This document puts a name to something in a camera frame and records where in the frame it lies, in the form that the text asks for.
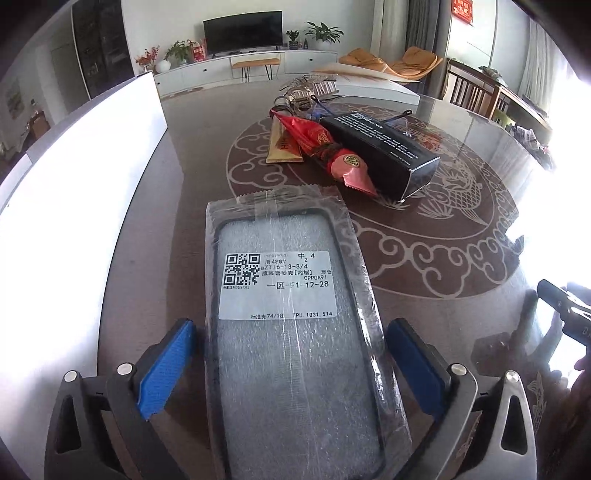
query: black cabinet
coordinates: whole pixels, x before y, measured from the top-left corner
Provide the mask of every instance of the black cabinet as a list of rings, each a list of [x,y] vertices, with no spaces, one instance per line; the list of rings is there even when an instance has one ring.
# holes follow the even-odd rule
[[[79,0],[72,5],[72,23],[90,98],[134,76],[121,0]]]

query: television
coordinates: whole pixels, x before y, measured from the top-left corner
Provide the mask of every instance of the television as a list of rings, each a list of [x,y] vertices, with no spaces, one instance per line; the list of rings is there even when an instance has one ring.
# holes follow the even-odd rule
[[[207,52],[235,51],[243,48],[283,45],[281,12],[231,15],[203,22]]]

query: silver screw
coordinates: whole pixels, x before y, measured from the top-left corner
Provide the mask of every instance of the silver screw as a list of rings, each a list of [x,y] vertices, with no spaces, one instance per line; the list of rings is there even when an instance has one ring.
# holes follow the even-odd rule
[[[117,373],[119,375],[129,375],[133,369],[134,366],[132,364],[121,364],[117,367]]]
[[[452,365],[452,372],[454,372],[458,377],[466,375],[468,370],[462,364],[453,364]]]
[[[75,371],[70,370],[68,373],[64,375],[64,380],[67,382],[73,382],[77,376],[78,374]]]
[[[511,383],[517,383],[519,381],[519,374],[513,370],[509,370],[505,374],[505,378]]]

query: transparent plastic packaging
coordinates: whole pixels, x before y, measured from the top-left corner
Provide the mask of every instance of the transparent plastic packaging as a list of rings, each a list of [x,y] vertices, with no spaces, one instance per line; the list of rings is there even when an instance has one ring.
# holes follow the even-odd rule
[[[392,478],[410,433],[338,189],[282,187],[212,202],[206,216],[218,477]]]

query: plant pot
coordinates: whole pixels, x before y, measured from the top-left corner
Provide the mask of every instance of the plant pot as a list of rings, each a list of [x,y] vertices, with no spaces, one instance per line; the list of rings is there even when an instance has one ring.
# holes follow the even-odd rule
[[[160,60],[156,64],[156,72],[164,73],[170,70],[170,62],[168,60]]]
[[[336,43],[331,41],[316,40],[316,48],[324,51],[336,51]]]

